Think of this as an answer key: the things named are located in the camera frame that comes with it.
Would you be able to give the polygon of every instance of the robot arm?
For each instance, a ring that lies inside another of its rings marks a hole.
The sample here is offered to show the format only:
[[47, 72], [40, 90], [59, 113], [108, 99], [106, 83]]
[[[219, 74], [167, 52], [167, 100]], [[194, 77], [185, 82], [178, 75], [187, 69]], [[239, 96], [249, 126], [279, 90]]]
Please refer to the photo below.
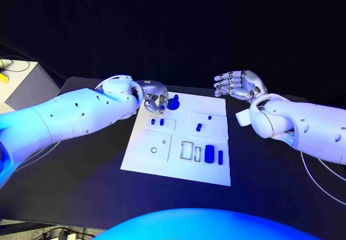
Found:
[[250, 124], [262, 138], [283, 141], [312, 157], [346, 164], [346, 110], [268, 94], [249, 70], [227, 72], [214, 80], [216, 97], [229, 94], [249, 103], [249, 108], [234, 114], [240, 126]]
[[70, 91], [44, 103], [0, 115], [0, 187], [27, 157], [61, 140], [90, 134], [145, 109], [161, 112], [168, 92], [157, 81], [126, 75], [103, 80], [93, 90]]

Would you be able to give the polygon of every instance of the white board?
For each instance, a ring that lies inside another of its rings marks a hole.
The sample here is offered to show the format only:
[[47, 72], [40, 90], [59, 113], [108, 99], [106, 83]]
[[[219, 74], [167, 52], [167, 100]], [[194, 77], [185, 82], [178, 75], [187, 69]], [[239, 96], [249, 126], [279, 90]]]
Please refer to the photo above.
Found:
[[[162, 114], [148, 112], [141, 104], [121, 169], [230, 186], [226, 102], [221, 98], [175, 92], [168, 92], [168, 97], [175, 94], [180, 106], [175, 110], [165, 109]], [[200, 132], [196, 131], [196, 122], [201, 123]], [[180, 158], [181, 142], [191, 143], [190, 160]], [[204, 162], [206, 145], [213, 145], [213, 163]], [[198, 161], [194, 161], [196, 147], [200, 148]], [[221, 165], [217, 162], [219, 151]]]

